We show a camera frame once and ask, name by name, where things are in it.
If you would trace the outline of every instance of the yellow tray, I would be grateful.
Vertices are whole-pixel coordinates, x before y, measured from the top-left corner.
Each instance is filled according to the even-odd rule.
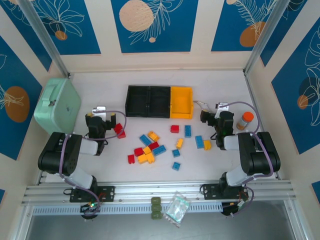
[[[194,102],[192,88],[183,86],[171,87],[170,118],[192,119]]]

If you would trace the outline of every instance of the red lego brick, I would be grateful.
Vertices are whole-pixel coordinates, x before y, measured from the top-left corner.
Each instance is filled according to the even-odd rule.
[[[139,157],[139,156],[141,156],[142,154],[145,154],[145,153],[144,153],[144,150],[142,149],[142,147],[136,148],[136,149],[134,150],[134,155],[135,155],[136,157]]]
[[[173,134],[178,134],[179,133],[179,125],[171,125],[170,131]]]
[[[153,149],[156,149],[157,147],[159,147],[159,143],[156,141],[156,142],[153,142],[153,143],[151,143],[149,146],[148,146],[150,149],[151,149],[151,151],[153,150]]]
[[[128,155],[128,163],[134,164],[135,163],[135,155]]]
[[[118,123],[117,125],[115,125],[114,131],[115,131],[116,134],[119,134],[119,133],[121,132],[121,130],[122,130],[122,125],[121,125],[121,123]],[[123,139],[123,138],[125,138],[125,137],[126,137],[126,133],[125,133],[125,131],[123,131],[123,132],[121,133],[121,135],[118,136],[118,139]]]

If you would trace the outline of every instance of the metal corner post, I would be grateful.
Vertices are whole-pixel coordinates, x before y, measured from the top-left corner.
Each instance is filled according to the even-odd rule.
[[[58,49],[56,48],[54,42],[52,41],[49,33],[47,32],[45,26],[43,25],[40,17],[38,16],[32,2],[29,0],[17,0],[20,9],[25,15],[26,19],[29,21],[35,34],[43,44],[45,50],[48,52],[51,59],[56,64],[59,71],[66,77],[69,77],[69,72],[62,61]]]
[[[250,72],[251,68],[253,67],[253,65],[261,55],[269,38],[271,37],[279,20],[281,19],[282,14],[284,13],[288,4],[290,3],[290,0],[275,0],[275,1],[277,1],[277,3],[274,6],[274,9],[270,14],[269,19],[266,21],[263,31],[260,34],[260,37],[258,38],[258,40],[256,41],[256,44],[253,47],[252,53],[243,69],[245,76],[247,76],[247,74]]]

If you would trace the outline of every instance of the blue lego brick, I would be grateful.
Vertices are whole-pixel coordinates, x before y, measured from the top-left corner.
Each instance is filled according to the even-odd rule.
[[[184,126],[184,137],[191,138],[191,126],[190,125]]]
[[[204,144],[204,140],[202,139],[202,136],[195,136],[195,143],[198,149],[205,148],[205,144]]]
[[[158,156],[162,153],[164,153],[167,149],[165,148],[165,146],[161,145],[161,146],[158,146],[157,148],[153,149],[152,152],[153,152],[153,155],[154,156]]]
[[[172,169],[173,169],[173,170],[176,170],[176,171],[179,171],[180,165],[181,165],[180,163],[178,163],[178,162],[175,161],[175,162],[173,163]]]
[[[149,140],[149,138],[146,135],[142,135],[140,137],[141,142],[143,142],[144,145],[149,146],[152,142]]]
[[[175,149],[175,150],[172,150],[172,154],[173,154],[173,157],[176,158],[176,157],[179,157],[180,156],[180,152],[178,149]]]

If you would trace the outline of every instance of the clear plastic bag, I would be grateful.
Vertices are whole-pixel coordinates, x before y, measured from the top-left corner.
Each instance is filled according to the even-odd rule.
[[[190,201],[179,192],[176,192],[163,217],[179,228],[189,207]]]

